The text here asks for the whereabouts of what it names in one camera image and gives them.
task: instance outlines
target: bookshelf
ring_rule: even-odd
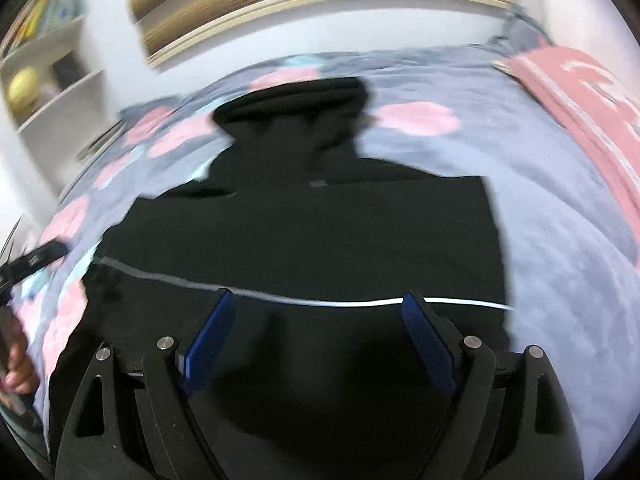
[[[29,0],[25,7],[33,9]],[[23,22],[27,12],[18,15],[16,22]],[[94,43],[84,26],[84,15],[78,14],[62,25],[32,36],[28,41],[9,51],[13,41],[9,38],[18,30],[18,24],[0,42],[0,89],[7,117],[2,121],[11,127],[6,134],[17,137],[16,148],[23,150],[20,156],[32,163],[44,181],[53,200],[74,182],[86,168],[86,162],[78,160],[82,149],[116,123],[117,118],[107,106],[108,84],[104,66],[97,55]],[[77,78],[61,85],[53,69],[54,63],[71,54]],[[38,88],[53,88],[52,95],[43,98],[31,113],[17,114],[8,102],[8,88],[14,77],[23,69],[31,68],[38,75]]]

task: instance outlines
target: bed sheet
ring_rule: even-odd
[[[359,76],[370,91],[361,155],[444,176],[483,175],[501,233],[513,350],[548,352],[593,478],[640,411],[638,248],[593,164],[531,95],[490,64],[512,44],[296,56],[244,69],[186,98],[124,110],[124,134],[71,190],[43,240],[61,264],[14,290],[43,386],[86,305],[81,277],[102,233],[138,196],[206,175],[229,146],[223,102],[289,81]]]

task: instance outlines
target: yellow ball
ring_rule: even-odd
[[[7,88],[6,100],[17,116],[31,114],[40,94],[40,78],[32,67],[18,72]]]

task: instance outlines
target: metal screw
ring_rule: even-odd
[[[529,354],[531,355],[531,357],[535,357],[536,359],[540,359],[541,357],[543,357],[545,355],[545,352],[539,346],[533,345],[533,346],[529,347]]]
[[[95,353],[95,358],[98,359],[98,361],[105,361],[106,359],[109,358],[110,355],[111,355],[111,350],[109,350],[108,348],[100,348]]]
[[[467,348],[473,348],[474,350],[482,346],[482,340],[474,335],[466,336],[464,341]]]
[[[159,349],[167,350],[168,348],[171,348],[174,345],[174,338],[171,337],[170,335],[161,337],[160,339],[158,339],[157,345]]]

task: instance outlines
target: light blue spot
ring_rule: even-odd
[[[296,66],[300,68],[320,68],[324,65],[324,59],[314,54],[288,57],[284,60],[284,66]]]
[[[48,269],[40,269],[22,282],[20,297],[23,300],[33,301],[39,292],[49,283],[50,272]]]
[[[198,169],[191,176],[191,180],[197,180],[198,182],[202,182],[206,180],[209,176],[209,166],[213,162],[215,157],[210,158],[207,162],[204,162],[202,165],[198,167]]]
[[[49,282],[45,282],[44,285],[42,286],[42,289],[40,290],[40,294],[42,294],[42,297],[44,298],[47,295],[47,289],[49,288]],[[29,301],[31,301],[31,303],[33,303],[33,301],[35,301],[37,295],[34,295],[33,298],[29,298]],[[37,308],[38,311],[37,313],[34,315],[34,318],[37,320],[36,326],[39,326],[40,323],[42,322],[42,301],[38,302],[37,304],[33,305],[32,308]],[[29,335],[29,345],[33,344],[33,342],[35,341],[35,337],[36,337],[36,333],[33,332]]]
[[[199,108],[194,115],[208,114],[228,101],[229,99],[227,99],[226,96],[219,97],[218,99],[210,102],[208,105],[204,105],[202,108]]]
[[[89,268],[89,264],[91,263],[91,260],[94,259],[94,254],[97,247],[98,247],[98,244],[95,244],[93,247],[91,247],[91,249],[89,249],[84,254],[84,256],[80,259],[80,261],[76,263],[76,266],[66,277],[64,285],[62,285],[62,292],[60,292],[59,299],[61,299],[66,294],[66,290],[68,289],[68,286],[70,283],[72,283],[75,280],[78,280],[79,278],[82,278],[85,275],[86,270]]]

